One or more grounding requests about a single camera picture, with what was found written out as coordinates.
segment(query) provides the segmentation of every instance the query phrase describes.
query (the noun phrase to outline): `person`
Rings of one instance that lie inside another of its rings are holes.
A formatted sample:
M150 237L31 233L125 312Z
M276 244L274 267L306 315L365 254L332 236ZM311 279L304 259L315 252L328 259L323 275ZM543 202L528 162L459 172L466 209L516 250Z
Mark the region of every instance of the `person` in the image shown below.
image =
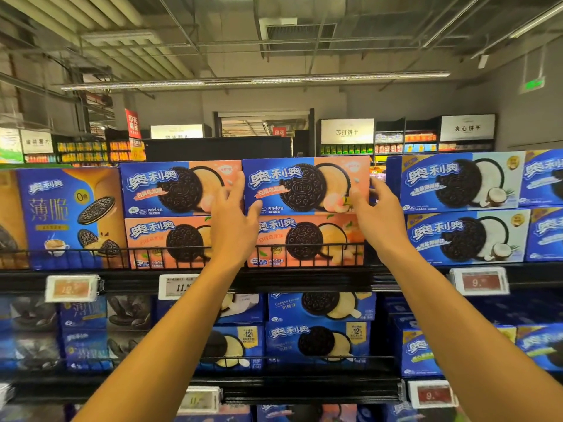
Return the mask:
M563 418L563 387L489 323L409 243L398 199L372 179L370 206L352 203L366 240L390 269L472 422ZM84 405L75 422L171 421L238 270L255 249L261 202L244 216L244 175L211 214L213 258L198 279Z

